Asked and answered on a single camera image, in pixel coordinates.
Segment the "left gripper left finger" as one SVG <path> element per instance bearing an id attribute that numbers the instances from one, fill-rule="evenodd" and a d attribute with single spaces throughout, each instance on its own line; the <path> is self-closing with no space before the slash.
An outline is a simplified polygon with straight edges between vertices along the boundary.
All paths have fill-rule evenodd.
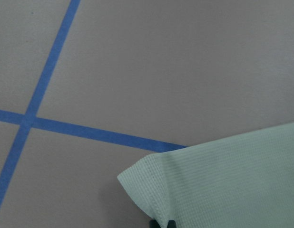
<path id="1" fill-rule="evenodd" d="M 159 224 L 156 220 L 150 220 L 149 221 L 149 228 L 159 228 Z"/>

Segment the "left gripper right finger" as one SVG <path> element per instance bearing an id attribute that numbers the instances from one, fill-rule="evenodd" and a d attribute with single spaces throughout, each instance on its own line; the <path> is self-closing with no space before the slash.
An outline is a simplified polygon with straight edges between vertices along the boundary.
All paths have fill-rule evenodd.
<path id="1" fill-rule="evenodd" d="M 176 222 L 174 220 L 169 220 L 167 228 L 176 228 Z"/>

